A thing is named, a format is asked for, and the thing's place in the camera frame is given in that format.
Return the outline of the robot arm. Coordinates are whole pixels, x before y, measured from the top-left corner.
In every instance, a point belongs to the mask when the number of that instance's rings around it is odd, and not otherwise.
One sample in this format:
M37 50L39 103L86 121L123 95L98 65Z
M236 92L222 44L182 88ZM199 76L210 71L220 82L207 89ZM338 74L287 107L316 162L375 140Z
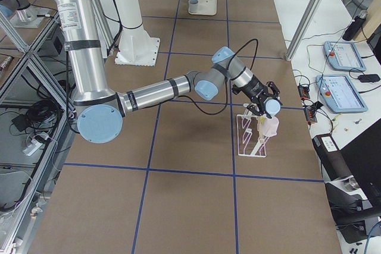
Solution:
M29 0L1 0L1 13L15 28L37 29L43 20Z
M190 92L209 101L228 83L235 93L250 100L249 110L271 118L281 107L279 90L273 82L261 83L228 47L219 49L209 71L191 71L126 93L112 90L105 75L101 41L96 28L94 0L54 0L57 4L77 95L77 129L92 143L107 143L121 132L123 117Z

